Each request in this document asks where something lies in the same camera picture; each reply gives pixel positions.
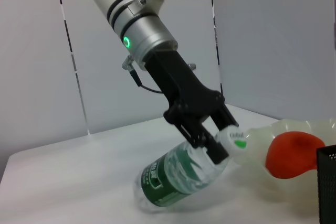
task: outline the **cable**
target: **cable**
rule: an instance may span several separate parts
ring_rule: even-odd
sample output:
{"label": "cable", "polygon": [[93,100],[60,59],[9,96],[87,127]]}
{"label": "cable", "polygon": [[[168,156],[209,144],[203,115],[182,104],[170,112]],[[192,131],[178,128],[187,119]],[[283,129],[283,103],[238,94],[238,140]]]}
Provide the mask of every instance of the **cable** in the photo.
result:
{"label": "cable", "polygon": [[147,88],[147,87],[144,86],[144,85],[141,85],[140,87],[142,87],[143,89],[146,89],[146,90],[148,90],[148,91],[151,91],[151,92],[153,92],[153,93],[163,94],[163,92],[161,92],[161,91],[157,91],[157,90],[154,90],[154,89]]}
{"label": "cable", "polygon": [[163,94],[161,91],[157,91],[157,90],[154,90],[154,89],[150,89],[150,88],[144,86],[144,85],[142,84],[142,82],[141,82],[141,80],[140,80],[140,78],[139,78],[139,76],[138,76],[138,74],[137,74],[137,72],[136,72],[135,69],[132,69],[132,70],[129,71],[129,72],[130,72],[130,74],[131,74],[133,80],[134,80],[134,81],[136,82],[136,84],[138,85],[138,87],[141,87],[141,88],[143,88],[143,89],[146,89],[146,90],[151,91],[151,92],[156,93],[156,94]]}

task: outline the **black mesh container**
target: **black mesh container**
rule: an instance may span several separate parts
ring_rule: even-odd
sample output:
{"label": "black mesh container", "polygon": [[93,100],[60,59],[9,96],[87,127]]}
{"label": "black mesh container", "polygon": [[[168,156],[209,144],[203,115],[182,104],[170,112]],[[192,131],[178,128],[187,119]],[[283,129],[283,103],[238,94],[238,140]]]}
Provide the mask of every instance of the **black mesh container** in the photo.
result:
{"label": "black mesh container", "polygon": [[320,224],[336,224],[336,145],[317,150]]}

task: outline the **white wall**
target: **white wall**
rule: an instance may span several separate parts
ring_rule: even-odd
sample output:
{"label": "white wall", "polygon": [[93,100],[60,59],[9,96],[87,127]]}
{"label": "white wall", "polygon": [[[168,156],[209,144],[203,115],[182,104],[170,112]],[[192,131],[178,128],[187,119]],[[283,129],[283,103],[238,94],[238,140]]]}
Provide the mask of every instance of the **white wall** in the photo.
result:
{"label": "white wall", "polygon": [[59,0],[0,0],[0,179],[10,155],[86,134]]}
{"label": "white wall", "polygon": [[[136,86],[121,64],[128,55],[93,0],[62,0],[90,133],[163,116],[163,95]],[[199,79],[220,89],[211,0],[166,0],[160,17]],[[144,85],[157,88],[147,72]]]}
{"label": "white wall", "polygon": [[214,0],[224,95],[276,118],[336,116],[334,0]]}

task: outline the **green led ring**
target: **green led ring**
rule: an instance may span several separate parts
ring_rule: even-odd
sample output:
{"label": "green led ring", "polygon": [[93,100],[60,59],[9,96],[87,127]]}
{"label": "green led ring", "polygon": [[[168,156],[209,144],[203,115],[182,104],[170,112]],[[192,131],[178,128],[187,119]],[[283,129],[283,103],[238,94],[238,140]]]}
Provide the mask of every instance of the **green led ring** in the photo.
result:
{"label": "green led ring", "polygon": [[130,48],[130,47],[131,47],[131,42],[130,42],[129,38],[124,37],[124,45],[125,45],[127,48]]}

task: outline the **red part of toy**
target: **red part of toy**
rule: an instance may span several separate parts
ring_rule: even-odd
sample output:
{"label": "red part of toy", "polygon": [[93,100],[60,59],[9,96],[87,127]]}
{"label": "red part of toy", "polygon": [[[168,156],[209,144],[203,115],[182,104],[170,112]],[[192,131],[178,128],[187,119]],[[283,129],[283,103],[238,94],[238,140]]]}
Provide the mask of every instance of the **red part of toy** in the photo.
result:
{"label": "red part of toy", "polygon": [[318,137],[304,132],[286,132],[271,143],[266,168],[276,178],[294,178],[317,169],[316,149],[325,147]]}

